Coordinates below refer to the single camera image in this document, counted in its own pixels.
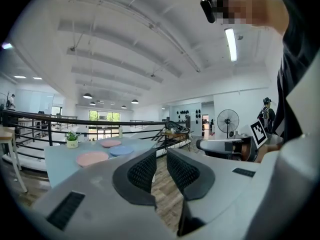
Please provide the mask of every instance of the pink round coaster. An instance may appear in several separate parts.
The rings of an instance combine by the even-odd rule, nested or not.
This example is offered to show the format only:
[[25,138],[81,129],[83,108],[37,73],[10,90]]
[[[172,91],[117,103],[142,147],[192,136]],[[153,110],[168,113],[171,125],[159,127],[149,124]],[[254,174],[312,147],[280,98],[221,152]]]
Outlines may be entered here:
[[81,167],[86,167],[95,163],[105,161],[109,158],[108,154],[102,151],[92,151],[77,156],[76,162]]
[[115,140],[115,139],[110,139],[110,140],[102,141],[102,142],[100,142],[100,144],[102,145],[102,147],[111,148],[113,146],[120,145],[121,141],[120,140]]

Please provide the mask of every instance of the blue round coaster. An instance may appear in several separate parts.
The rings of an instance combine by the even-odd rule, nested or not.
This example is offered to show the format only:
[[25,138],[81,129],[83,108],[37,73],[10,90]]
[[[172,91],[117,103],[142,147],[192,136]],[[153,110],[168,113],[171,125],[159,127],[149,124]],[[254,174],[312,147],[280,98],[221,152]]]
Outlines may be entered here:
[[130,146],[112,146],[109,148],[109,152],[111,155],[118,157],[122,155],[128,155],[132,153],[134,149]]

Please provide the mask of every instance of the stool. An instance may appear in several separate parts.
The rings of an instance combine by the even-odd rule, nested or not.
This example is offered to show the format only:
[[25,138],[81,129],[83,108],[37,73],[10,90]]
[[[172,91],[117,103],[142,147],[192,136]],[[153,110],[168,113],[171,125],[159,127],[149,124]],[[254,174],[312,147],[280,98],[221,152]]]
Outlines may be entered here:
[[15,138],[15,128],[14,127],[0,127],[0,143],[8,144],[9,153],[12,161],[12,166],[16,177],[23,189],[24,192],[28,192],[19,170],[21,170],[21,165],[18,158],[17,146],[16,146],[16,138]]

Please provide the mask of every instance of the bottle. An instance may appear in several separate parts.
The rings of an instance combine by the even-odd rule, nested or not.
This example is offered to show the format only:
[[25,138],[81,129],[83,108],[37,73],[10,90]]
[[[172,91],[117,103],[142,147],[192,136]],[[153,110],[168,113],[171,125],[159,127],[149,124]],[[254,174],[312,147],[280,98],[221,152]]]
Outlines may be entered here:
[[119,138],[122,138],[122,127],[119,127]]

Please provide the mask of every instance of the person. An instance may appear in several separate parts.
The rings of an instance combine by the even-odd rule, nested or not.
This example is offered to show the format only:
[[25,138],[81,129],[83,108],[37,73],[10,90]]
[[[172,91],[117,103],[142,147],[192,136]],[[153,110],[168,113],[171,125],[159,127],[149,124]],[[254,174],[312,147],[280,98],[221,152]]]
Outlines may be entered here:
[[6,108],[8,110],[15,110],[16,105],[15,105],[15,95],[14,94],[12,94],[11,97],[7,100]]
[[265,132],[271,134],[276,114],[274,110],[270,108],[271,99],[268,97],[264,98],[263,104],[264,107],[261,109],[257,118],[260,120]]
[[[240,19],[256,27],[270,27],[282,36],[283,55],[277,76],[278,107],[272,133],[283,137],[283,143],[302,134],[299,123],[286,98],[313,62],[320,48],[320,35],[314,9],[318,0],[217,0],[222,3],[223,17]],[[283,143],[263,145],[256,161]]]

